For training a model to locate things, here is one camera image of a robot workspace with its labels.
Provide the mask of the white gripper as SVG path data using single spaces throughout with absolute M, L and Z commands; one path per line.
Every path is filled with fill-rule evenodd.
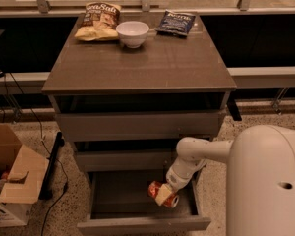
M 191 168 L 176 169 L 171 166 L 166 173 L 167 184 L 158 189 L 155 201 L 159 206 L 172 206 L 174 192 L 183 189 L 192 179 L 195 171 Z

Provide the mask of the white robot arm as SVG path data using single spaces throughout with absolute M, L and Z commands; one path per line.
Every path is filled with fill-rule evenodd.
M 156 190 L 158 205 L 176 205 L 177 192 L 204 159 L 223 162 L 227 236 L 295 236 L 295 130 L 258 125 L 232 141 L 187 137 Z

